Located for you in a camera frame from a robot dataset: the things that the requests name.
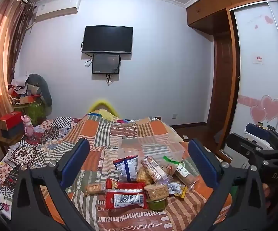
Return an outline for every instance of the pink rabbit figurine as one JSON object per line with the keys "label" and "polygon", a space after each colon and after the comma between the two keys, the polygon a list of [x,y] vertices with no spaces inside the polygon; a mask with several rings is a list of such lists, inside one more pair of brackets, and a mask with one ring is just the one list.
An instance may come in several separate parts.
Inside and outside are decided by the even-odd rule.
{"label": "pink rabbit figurine", "polygon": [[34,127],[31,122],[31,118],[29,116],[21,116],[21,119],[23,120],[24,125],[24,133],[25,135],[30,138],[34,134]]}

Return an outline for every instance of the television screen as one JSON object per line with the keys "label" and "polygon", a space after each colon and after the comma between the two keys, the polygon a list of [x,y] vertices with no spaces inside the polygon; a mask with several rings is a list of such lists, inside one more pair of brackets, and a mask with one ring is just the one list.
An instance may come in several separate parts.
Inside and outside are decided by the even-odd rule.
{"label": "television screen", "polygon": [[93,74],[118,74],[120,55],[94,54],[92,63]]}
{"label": "television screen", "polygon": [[121,26],[86,26],[82,52],[131,53],[132,30]]}

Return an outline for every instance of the metal screw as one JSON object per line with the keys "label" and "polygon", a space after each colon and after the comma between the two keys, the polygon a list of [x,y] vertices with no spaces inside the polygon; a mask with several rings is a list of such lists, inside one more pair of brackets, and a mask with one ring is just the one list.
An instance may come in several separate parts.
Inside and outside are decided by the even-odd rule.
{"label": "metal screw", "polygon": [[51,161],[49,162],[49,167],[55,167],[57,165],[57,162],[56,161]]}
{"label": "metal screw", "polygon": [[24,165],[21,166],[21,170],[22,170],[22,171],[25,171],[25,170],[27,170],[27,169],[28,169],[28,166],[27,166],[26,164],[24,164]]}
{"label": "metal screw", "polygon": [[254,166],[254,165],[251,165],[251,166],[250,166],[250,169],[251,169],[252,171],[257,171],[257,167]]}
{"label": "metal screw", "polygon": [[226,161],[223,161],[223,162],[221,163],[221,166],[224,167],[224,168],[228,168],[228,167],[230,166],[230,164],[227,163]]}

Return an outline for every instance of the bed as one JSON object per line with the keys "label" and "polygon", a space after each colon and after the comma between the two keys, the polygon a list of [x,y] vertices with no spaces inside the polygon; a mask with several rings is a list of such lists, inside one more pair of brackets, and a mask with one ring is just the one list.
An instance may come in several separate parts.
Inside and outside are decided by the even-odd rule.
{"label": "bed", "polygon": [[[195,218],[212,193],[201,178],[198,169],[187,152],[188,143],[177,135],[175,130],[154,117],[118,123],[99,115],[86,115],[83,119],[59,117],[43,122],[35,128],[34,141],[21,140],[11,147],[0,165],[1,190],[11,205],[16,176],[23,164],[37,169],[46,166],[51,160],[58,161],[64,153],[70,151],[80,138],[90,143],[90,153],[81,167],[73,185],[66,193],[80,214],[95,230],[178,230],[182,231]],[[112,163],[118,158],[118,140],[154,136],[159,142],[179,142],[185,148],[183,161],[186,168],[197,176],[194,188],[186,193],[183,201],[177,197],[168,197],[168,205],[162,212],[129,206],[121,209],[105,208],[105,195],[84,196],[85,186],[118,179],[118,172]],[[55,209],[45,186],[41,186],[45,201],[52,217],[63,223]],[[231,206],[229,195],[219,213],[216,222],[225,218]],[[7,215],[10,218],[11,207]]]}

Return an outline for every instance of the white air conditioner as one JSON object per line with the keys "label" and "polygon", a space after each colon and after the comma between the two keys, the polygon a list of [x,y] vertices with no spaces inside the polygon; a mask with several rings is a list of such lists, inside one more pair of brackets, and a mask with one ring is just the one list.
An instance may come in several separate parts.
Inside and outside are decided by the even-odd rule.
{"label": "white air conditioner", "polygon": [[80,0],[56,0],[39,6],[35,22],[78,13]]}

